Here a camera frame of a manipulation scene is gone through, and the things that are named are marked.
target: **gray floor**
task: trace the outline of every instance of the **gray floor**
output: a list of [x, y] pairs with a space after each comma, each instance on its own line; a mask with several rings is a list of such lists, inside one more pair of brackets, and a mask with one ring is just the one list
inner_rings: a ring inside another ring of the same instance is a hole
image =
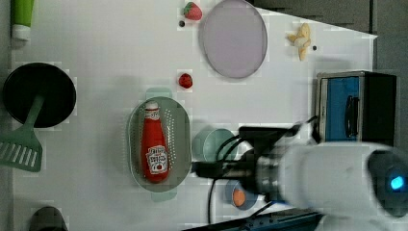
[[395, 145], [408, 152], [408, 1], [377, 0], [376, 68], [398, 77]]
[[370, 30], [370, 0], [252, 0], [255, 7], [351, 30]]

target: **white table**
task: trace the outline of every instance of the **white table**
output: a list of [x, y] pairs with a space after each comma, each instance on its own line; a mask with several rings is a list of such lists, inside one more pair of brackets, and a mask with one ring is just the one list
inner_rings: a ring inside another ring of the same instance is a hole
[[[204, 14], [217, 2], [197, 1]], [[178, 27], [186, 3], [36, 1], [32, 40], [13, 50], [13, 68], [54, 63], [73, 79], [78, 100], [66, 122], [38, 131], [42, 171], [13, 171], [14, 230], [27, 230], [32, 213], [45, 205], [59, 208], [72, 231], [181, 230], [206, 224], [209, 180], [191, 174], [174, 199], [155, 203], [130, 174], [125, 126], [148, 88], [173, 91], [191, 117], [193, 138], [207, 125], [233, 131], [248, 123], [288, 126], [312, 114], [318, 72], [372, 69], [374, 37], [259, 10], [268, 28], [265, 62], [240, 81], [221, 77], [205, 62], [198, 24]], [[285, 36], [303, 22], [310, 23], [318, 50], [310, 48], [300, 62]], [[176, 85], [183, 71], [192, 75], [192, 90]], [[221, 194], [217, 187], [215, 222], [244, 218], [264, 205], [258, 201], [252, 210], [239, 212], [223, 204]]]

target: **purple plate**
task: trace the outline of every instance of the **purple plate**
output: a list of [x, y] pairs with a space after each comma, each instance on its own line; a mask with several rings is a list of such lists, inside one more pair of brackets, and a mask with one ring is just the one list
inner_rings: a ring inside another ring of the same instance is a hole
[[225, 0], [208, 14], [202, 33], [204, 51], [219, 74], [243, 78], [264, 61], [268, 35], [258, 11], [243, 0]]

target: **toy food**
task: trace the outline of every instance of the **toy food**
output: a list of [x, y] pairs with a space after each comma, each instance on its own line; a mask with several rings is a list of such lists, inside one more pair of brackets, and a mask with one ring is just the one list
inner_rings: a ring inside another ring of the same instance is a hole
[[310, 27], [307, 23], [299, 28], [297, 35], [288, 35], [288, 39], [298, 48], [299, 59], [303, 61], [306, 57], [307, 47], [310, 46]]

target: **strawberry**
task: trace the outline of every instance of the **strawberry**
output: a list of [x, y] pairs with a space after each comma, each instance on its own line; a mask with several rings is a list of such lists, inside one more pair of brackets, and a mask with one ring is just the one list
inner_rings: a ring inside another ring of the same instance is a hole
[[184, 17], [190, 20], [200, 20], [203, 16], [201, 9], [195, 5], [195, 3], [190, 2], [184, 8]]
[[185, 89], [189, 89], [192, 86], [192, 77], [190, 74], [182, 74], [179, 78], [179, 85]]

